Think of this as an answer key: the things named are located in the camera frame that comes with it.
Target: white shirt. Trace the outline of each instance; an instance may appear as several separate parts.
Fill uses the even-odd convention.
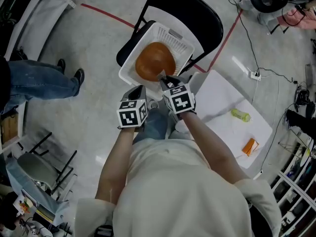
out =
[[[245,198],[278,236],[281,214],[266,181],[232,185],[210,169],[195,142],[146,139],[134,145],[116,206],[78,202],[75,237],[93,236],[107,219],[115,237],[252,237]]]

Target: floor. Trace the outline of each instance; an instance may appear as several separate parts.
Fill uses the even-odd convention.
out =
[[[66,75],[70,77],[79,67],[84,68],[85,82],[75,98],[45,102],[31,100],[27,107],[25,125],[31,143],[38,141],[47,131],[53,132],[46,147],[50,148],[49,156],[56,161],[65,162],[74,150],[78,150],[73,162],[78,181],[73,187],[72,206],[67,215],[70,223],[74,219],[77,200],[95,196],[102,166],[119,133],[116,129],[116,105],[130,87],[118,76],[116,54],[133,31],[127,24],[81,4],[93,6],[135,24],[146,0],[73,1],[77,7],[62,15],[40,59],[56,63],[59,58],[64,58],[67,64]],[[223,40],[226,40],[222,47],[219,46],[198,63],[199,70],[193,68],[192,72],[209,69],[218,71],[248,101],[253,101],[253,106],[273,126],[275,132],[284,110],[293,103],[296,86],[284,78],[269,76],[270,72],[262,72],[266,78],[262,78],[258,84],[249,79],[239,68],[238,62],[253,71],[256,70],[256,64],[246,32],[237,18],[236,7],[228,0],[204,1],[221,18],[224,26]],[[305,81],[305,64],[315,62],[310,42],[315,32],[291,28],[286,34],[279,29],[270,35],[265,26],[257,23],[254,13],[244,12],[241,17],[252,39],[259,66],[298,82]],[[160,21],[170,27],[180,27],[175,19],[154,9],[145,18]],[[263,168],[264,173],[260,177],[269,182],[275,177],[271,164],[280,169],[289,157],[277,145],[284,131],[285,128],[280,124]],[[271,141],[272,138],[253,165],[245,170],[250,177],[260,171]]]

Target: electrical outlet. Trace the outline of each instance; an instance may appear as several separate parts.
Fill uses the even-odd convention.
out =
[[[258,76],[257,72],[251,72],[250,73],[250,78],[255,79],[257,81],[261,81],[261,75]]]

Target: jeans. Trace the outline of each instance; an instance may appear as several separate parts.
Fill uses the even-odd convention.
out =
[[[72,97],[79,91],[77,78],[64,76],[62,68],[38,61],[9,61],[11,71],[10,99],[0,114],[5,114],[15,106],[39,99]]]
[[[148,138],[164,140],[166,136],[167,125],[168,116],[162,114],[159,108],[152,108],[149,111],[144,131],[139,132],[136,135],[133,144]]]

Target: white table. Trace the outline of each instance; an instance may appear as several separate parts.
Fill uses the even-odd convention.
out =
[[[197,87],[194,85],[196,81],[193,77],[190,83],[193,92]],[[272,128],[244,96],[216,71],[208,74],[196,93],[196,101],[196,112],[200,119],[226,143],[238,164],[249,168],[269,139]],[[243,122],[233,117],[233,108],[249,113],[251,122]],[[176,130],[190,134],[183,120],[176,124]],[[259,146],[247,156],[242,149],[251,138],[255,139]]]

